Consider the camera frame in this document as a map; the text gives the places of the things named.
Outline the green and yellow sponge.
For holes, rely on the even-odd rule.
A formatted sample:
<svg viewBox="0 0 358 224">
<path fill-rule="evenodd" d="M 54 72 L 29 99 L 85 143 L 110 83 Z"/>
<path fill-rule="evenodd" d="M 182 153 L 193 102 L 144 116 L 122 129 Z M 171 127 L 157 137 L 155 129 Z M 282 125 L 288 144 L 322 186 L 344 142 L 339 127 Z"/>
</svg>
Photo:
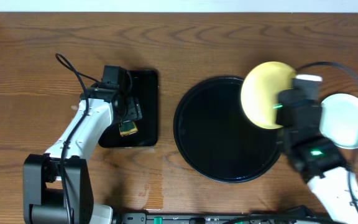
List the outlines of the green and yellow sponge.
<svg viewBox="0 0 358 224">
<path fill-rule="evenodd" d="M 120 136 L 128 136 L 138 132 L 138 128 L 134 121 L 126 121 L 119 125 Z"/>
</svg>

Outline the yellow plate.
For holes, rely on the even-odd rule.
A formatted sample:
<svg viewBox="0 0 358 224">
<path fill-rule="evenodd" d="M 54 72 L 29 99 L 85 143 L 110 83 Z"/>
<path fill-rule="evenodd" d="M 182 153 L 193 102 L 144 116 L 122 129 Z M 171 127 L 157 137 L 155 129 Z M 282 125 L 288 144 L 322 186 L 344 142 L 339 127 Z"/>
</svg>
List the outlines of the yellow plate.
<svg viewBox="0 0 358 224">
<path fill-rule="evenodd" d="M 291 88 L 293 67 L 282 62 L 265 62 L 253 68 L 241 88 L 241 105 L 247 118 L 263 129 L 279 129 L 276 123 L 278 94 Z"/>
</svg>

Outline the light blue plate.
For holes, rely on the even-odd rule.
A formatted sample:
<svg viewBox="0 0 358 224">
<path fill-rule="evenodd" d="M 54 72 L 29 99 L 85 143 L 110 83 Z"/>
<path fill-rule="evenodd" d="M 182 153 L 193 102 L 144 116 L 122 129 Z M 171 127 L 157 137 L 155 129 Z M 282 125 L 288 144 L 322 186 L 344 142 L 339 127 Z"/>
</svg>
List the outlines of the light blue plate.
<svg viewBox="0 0 358 224">
<path fill-rule="evenodd" d="M 358 149 L 358 98 L 345 93 L 326 97 L 319 130 L 344 149 Z"/>
</svg>

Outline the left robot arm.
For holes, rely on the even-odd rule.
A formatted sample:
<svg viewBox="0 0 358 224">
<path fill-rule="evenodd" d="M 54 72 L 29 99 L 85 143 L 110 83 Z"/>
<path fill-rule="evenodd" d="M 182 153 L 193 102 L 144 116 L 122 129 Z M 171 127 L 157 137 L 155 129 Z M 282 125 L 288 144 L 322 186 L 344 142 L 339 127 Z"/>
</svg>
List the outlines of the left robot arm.
<svg viewBox="0 0 358 224">
<path fill-rule="evenodd" d="M 86 90 L 75 117 L 56 143 L 24 161 L 24 221 L 112 223 L 113 209 L 94 201 L 88 162 L 110 125 L 141 117 L 136 97 L 117 90 Z"/>
</svg>

